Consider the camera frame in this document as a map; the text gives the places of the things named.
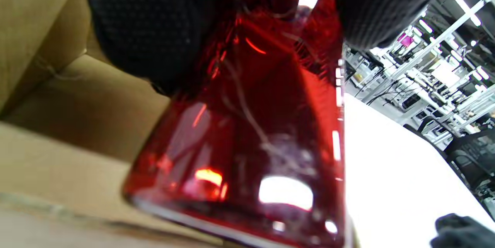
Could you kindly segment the person's right hand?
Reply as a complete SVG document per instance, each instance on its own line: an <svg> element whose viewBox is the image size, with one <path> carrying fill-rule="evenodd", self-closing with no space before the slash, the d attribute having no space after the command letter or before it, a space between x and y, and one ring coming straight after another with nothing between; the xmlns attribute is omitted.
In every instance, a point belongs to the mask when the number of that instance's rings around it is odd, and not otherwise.
<svg viewBox="0 0 495 248"><path fill-rule="evenodd" d="M435 221L432 248L494 248L495 233L469 216L448 214Z"/></svg>

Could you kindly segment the person's left hand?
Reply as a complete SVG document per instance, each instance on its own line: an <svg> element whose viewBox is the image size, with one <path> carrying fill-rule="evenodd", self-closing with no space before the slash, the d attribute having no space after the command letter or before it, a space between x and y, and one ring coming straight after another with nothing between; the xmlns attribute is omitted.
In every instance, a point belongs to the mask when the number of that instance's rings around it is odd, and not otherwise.
<svg viewBox="0 0 495 248"><path fill-rule="evenodd" d="M170 96L217 19L220 0L88 0L101 50L114 66ZM389 46L431 0L336 0L345 42Z"/></svg>

